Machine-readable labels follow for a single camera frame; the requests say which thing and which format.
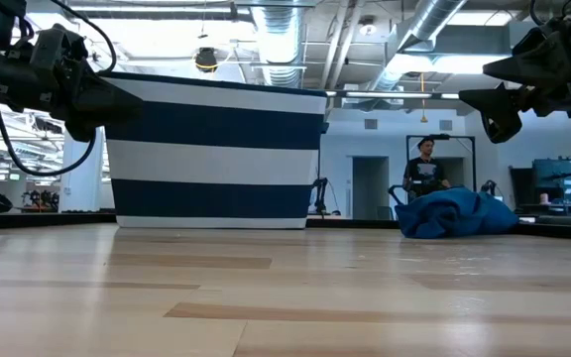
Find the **black metal table frame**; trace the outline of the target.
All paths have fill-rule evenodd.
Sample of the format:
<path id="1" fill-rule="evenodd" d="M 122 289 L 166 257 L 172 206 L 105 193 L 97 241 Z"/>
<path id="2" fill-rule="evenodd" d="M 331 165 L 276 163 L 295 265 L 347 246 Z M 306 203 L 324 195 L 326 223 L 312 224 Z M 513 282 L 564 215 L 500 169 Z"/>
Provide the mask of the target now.
<path id="1" fill-rule="evenodd" d="M 115 222 L 116 215 L 112 213 L 0 214 L 0 229 L 35 228 Z M 311 219 L 306 223 L 306 227 L 337 229 L 400 229 L 399 225 L 395 221 L 363 221 L 341 219 Z M 517 226 L 511 229 L 509 233 L 516 235 L 571 239 L 571 225 L 549 223 L 519 223 Z"/>

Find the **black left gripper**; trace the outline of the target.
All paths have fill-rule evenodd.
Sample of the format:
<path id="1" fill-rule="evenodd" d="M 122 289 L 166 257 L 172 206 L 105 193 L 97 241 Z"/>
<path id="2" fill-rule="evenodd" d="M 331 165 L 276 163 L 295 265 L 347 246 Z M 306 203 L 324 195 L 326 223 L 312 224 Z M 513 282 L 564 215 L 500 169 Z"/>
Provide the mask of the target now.
<path id="1" fill-rule="evenodd" d="M 89 142 L 98 127 L 138 118 L 143 100 L 89 74 L 87 56 L 84 37 L 60 24 L 32 45 L 19 42 L 0 59 L 0 103 L 48 112 L 78 142 Z"/>

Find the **crumpled blue cloth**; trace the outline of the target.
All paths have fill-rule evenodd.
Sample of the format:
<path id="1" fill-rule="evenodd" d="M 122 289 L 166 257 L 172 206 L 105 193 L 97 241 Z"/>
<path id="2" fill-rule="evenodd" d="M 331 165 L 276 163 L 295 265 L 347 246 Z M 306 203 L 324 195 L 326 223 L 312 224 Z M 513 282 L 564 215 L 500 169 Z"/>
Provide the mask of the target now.
<path id="1" fill-rule="evenodd" d="M 511 231 L 518 216 L 502 201 L 465 187 L 438 190 L 395 207 L 404 237 L 438 239 Z"/>

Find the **yellow hanging pendant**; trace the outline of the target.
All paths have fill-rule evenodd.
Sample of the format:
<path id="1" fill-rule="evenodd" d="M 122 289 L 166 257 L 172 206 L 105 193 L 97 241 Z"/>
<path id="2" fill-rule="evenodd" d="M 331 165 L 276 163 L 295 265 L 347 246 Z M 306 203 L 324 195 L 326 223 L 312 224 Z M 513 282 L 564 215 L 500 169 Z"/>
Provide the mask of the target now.
<path id="1" fill-rule="evenodd" d="M 424 72 L 422 72 L 419 76 L 419 81 L 420 81 L 420 91 L 421 92 L 425 92 L 425 83 L 424 83 Z M 420 118 L 420 123 L 428 123 L 428 119 L 426 117 L 426 113 L 425 113 L 425 109 L 426 109 L 426 99 L 425 97 L 423 97 L 421 99 L 421 118 Z"/>

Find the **black ceiling lamp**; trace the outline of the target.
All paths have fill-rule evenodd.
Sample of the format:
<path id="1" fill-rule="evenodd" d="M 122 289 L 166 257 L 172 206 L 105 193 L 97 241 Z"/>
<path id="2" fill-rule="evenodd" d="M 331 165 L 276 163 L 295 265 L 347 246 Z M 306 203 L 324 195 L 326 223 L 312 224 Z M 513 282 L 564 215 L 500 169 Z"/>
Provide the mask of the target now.
<path id="1" fill-rule="evenodd" d="M 194 57 L 194 64 L 201 72 L 214 72 L 218 67 L 215 49 L 200 48 Z"/>

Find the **ribbed silver ventilation duct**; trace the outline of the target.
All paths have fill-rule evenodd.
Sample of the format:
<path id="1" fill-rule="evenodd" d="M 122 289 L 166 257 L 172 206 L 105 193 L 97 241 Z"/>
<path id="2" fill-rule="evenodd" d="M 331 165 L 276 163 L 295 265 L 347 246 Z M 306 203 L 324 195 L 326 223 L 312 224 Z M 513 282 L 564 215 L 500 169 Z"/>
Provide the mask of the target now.
<path id="1" fill-rule="evenodd" d="M 259 57 L 266 85 L 300 88 L 302 69 L 295 67 L 302 59 L 301 38 L 304 10 L 291 0 L 260 0 L 252 9 L 257 26 Z"/>

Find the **background robot workstation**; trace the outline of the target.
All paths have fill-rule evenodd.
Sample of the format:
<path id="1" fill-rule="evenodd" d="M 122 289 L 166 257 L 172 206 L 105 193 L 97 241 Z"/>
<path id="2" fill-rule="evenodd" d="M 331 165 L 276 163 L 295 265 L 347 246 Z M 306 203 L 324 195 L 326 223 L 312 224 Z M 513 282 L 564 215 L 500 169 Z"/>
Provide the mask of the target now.
<path id="1" fill-rule="evenodd" d="M 529 168 L 509 167 L 514 209 L 519 214 L 571 215 L 571 159 L 535 159 Z"/>

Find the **person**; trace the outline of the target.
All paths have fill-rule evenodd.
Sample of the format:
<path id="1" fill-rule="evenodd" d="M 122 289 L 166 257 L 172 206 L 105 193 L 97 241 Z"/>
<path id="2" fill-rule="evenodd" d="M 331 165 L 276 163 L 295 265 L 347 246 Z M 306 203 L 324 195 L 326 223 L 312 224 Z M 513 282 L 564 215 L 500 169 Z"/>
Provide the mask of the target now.
<path id="1" fill-rule="evenodd" d="M 403 189 L 415 197 L 448 189 L 451 183 L 441 163 L 432 157 L 434 140 L 431 137 L 418 143 L 419 156 L 407 162 L 403 174 Z"/>

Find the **navy white striped fabric basket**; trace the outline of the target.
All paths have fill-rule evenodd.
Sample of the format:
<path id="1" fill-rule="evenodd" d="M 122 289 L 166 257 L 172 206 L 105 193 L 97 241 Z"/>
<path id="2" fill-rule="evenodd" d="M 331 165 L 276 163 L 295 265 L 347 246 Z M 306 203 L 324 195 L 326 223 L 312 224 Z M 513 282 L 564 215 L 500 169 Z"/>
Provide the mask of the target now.
<path id="1" fill-rule="evenodd" d="M 122 228 L 302 229 L 327 96 L 115 72 L 141 115 L 106 126 Z"/>

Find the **large smooth silver duct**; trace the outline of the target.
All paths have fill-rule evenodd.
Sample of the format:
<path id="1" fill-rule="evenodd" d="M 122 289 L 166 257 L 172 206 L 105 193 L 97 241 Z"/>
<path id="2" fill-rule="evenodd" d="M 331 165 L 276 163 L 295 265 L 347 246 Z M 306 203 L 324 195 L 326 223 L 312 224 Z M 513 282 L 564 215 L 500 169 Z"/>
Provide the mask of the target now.
<path id="1" fill-rule="evenodd" d="M 386 42 L 387 63 L 369 83 L 368 90 L 391 91 L 411 72 L 410 53 L 431 53 L 436 38 L 467 0 L 419 0 L 412 17 L 393 25 Z"/>

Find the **long linear ceiling light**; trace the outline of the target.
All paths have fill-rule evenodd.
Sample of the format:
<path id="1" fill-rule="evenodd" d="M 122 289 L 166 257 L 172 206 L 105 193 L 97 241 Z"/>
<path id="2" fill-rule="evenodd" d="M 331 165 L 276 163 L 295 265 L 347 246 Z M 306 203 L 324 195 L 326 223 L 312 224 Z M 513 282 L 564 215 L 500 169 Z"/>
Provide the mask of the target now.
<path id="1" fill-rule="evenodd" d="M 326 90 L 325 93 L 327 97 L 340 98 L 459 100 L 458 93 L 446 92 Z"/>

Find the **black background frame stand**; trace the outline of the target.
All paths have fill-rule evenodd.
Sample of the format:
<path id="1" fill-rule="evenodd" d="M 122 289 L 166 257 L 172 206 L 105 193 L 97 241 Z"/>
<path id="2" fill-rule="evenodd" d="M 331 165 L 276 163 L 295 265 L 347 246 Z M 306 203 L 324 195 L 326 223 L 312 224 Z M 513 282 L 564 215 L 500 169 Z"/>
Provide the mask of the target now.
<path id="1" fill-rule="evenodd" d="M 405 136 L 405 156 L 406 159 L 409 160 L 409 154 L 413 147 L 416 147 L 417 144 L 412 145 L 412 139 L 424 139 L 424 138 L 431 138 L 434 141 L 450 141 L 453 140 L 457 142 L 460 146 L 462 146 L 469 154 L 470 154 L 470 179 L 471 179 L 471 188 L 474 191 L 478 190 L 477 184 L 477 155 L 476 155 L 476 139 L 474 136 L 466 136 L 466 135 L 450 135 L 450 134 L 427 134 L 427 135 L 406 135 Z"/>

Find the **grey door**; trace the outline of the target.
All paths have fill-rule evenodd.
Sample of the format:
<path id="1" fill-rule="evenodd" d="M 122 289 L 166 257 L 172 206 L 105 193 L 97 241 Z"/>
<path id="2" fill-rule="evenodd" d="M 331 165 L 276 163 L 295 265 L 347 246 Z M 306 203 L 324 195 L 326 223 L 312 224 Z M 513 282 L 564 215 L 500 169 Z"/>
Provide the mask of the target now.
<path id="1" fill-rule="evenodd" d="M 352 217 L 356 220 L 390 220 L 389 159 L 354 157 L 352 171 Z"/>

